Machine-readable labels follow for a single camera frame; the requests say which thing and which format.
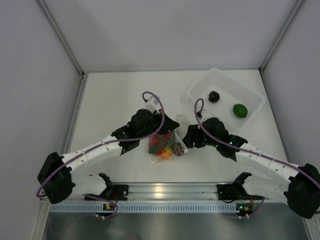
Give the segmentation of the clear zip top bag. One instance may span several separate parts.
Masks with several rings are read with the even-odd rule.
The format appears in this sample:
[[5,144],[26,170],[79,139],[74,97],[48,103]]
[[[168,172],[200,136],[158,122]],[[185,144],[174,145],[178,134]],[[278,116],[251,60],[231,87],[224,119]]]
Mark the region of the clear zip top bag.
[[148,138],[147,156],[151,163],[160,163],[186,155],[189,150],[178,135],[177,129],[171,132],[158,132]]

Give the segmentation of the dark purple fake plum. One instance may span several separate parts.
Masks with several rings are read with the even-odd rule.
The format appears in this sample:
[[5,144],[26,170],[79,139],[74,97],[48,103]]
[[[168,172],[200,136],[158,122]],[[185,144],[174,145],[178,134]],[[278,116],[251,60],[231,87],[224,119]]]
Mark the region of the dark purple fake plum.
[[220,100],[220,94],[216,91],[211,91],[208,95],[208,101],[210,103],[217,103]]

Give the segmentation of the green fake lime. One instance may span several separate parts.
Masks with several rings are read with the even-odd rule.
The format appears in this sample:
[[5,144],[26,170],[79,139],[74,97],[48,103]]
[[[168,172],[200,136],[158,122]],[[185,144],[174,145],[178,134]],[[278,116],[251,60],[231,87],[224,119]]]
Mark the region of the green fake lime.
[[246,118],[248,115],[248,109],[245,105],[241,103],[234,104],[232,107],[232,112],[237,118]]

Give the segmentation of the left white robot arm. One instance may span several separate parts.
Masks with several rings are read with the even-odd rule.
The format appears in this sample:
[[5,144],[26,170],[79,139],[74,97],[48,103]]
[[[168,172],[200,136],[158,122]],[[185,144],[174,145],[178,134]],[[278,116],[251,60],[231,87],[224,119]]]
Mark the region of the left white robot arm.
[[174,132],[178,127],[179,123],[161,109],[140,109],[126,125],[91,146],[62,155],[49,154],[37,176],[40,188],[36,196],[48,198],[51,204],[78,195],[89,201],[108,200],[114,192],[114,184],[105,173],[92,175],[88,170],[132,151],[139,146],[140,140]]

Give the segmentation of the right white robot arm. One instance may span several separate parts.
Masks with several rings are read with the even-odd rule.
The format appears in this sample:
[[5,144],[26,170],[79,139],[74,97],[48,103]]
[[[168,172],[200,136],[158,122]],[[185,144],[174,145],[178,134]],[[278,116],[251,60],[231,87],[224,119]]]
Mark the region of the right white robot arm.
[[178,134],[189,149],[214,147],[223,157],[265,175],[261,178],[249,172],[241,173],[233,181],[233,192],[238,198],[251,195],[272,199],[305,219],[319,214],[320,173],[315,166],[291,164],[267,155],[246,139],[229,134],[216,117],[199,124],[190,124],[185,117],[178,121]]

